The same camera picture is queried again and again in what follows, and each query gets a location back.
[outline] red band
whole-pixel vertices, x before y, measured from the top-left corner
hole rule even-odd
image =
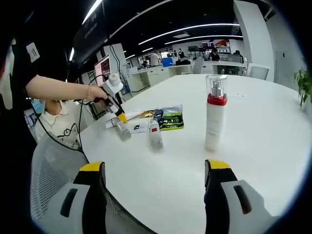
[[[207,98],[207,103],[216,106],[225,106],[228,103],[228,98],[226,94],[223,97],[216,97],[209,94]]]

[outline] woman in white shirt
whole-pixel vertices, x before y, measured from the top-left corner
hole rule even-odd
[[[80,106],[70,100],[34,100],[33,105],[38,114],[42,113],[39,118],[48,132],[64,141],[69,147],[77,148],[80,146],[77,140]],[[86,124],[82,116],[80,130],[85,128]],[[36,122],[35,131],[39,142],[46,134],[39,121]]]

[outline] bracelet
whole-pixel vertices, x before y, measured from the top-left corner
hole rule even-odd
[[[88,95],[87,95],[87,100],[91,101],[90,100],[90,91],[91,91],[91,84],[89,84],[89,87],[88,87]]]

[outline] gold wrapper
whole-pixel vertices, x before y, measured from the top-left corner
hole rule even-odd
[[[154,114],[155,114],[155,110],[144,111],[140,115],[140,118],[153,118]]]

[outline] spray bottle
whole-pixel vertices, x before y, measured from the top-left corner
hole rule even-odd
[[[225,107],[228,102],[226,91],[226,75],[206,76],[207,85],[207,125],[206,149],[214,151],[218,148],[224,125]]]

